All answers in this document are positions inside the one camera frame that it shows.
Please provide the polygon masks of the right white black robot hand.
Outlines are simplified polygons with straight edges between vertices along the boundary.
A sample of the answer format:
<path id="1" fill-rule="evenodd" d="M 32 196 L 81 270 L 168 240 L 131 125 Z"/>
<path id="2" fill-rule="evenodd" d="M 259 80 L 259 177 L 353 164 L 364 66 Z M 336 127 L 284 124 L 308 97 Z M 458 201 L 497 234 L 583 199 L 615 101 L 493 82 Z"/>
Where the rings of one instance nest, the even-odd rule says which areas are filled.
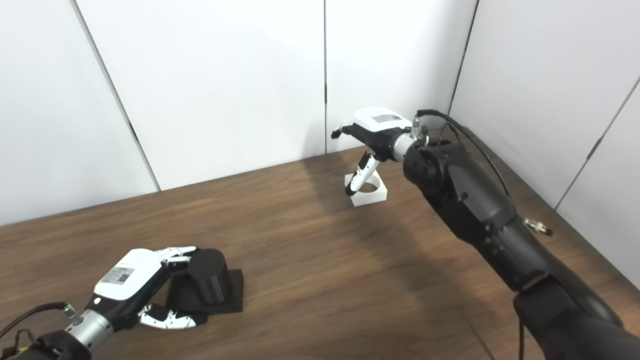
<path id="1" fill-rule="evenodd" d="M 368 107 L 356 111 L 351 120 L 341 123 L 331 139 L 350 136 L 366 146 L 357 167 L 345 185 L 347 196 L 354 196 L 377 170 L 380 163 L 402 163 L 409 146 L 418 141 L 413 123 L 388 108 Z"/>

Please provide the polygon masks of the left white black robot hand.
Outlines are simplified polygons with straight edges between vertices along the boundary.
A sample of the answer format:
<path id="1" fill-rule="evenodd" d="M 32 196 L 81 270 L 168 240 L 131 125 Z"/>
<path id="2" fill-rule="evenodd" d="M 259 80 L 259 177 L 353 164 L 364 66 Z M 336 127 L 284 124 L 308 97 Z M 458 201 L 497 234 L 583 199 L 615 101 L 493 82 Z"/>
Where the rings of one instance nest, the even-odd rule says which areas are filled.
<path id="1" fill-rule="evenodd" d="M 196 246 L 130 250 L 96 283 L 86 308 L 103 317 L 113 333 L 131 330 L 138 324 L 160 330 L 185 330 L 206 324 L 205 314 L 152 303 L 155 294 L 174 273 L 185 269 L 198 251 Z"/>

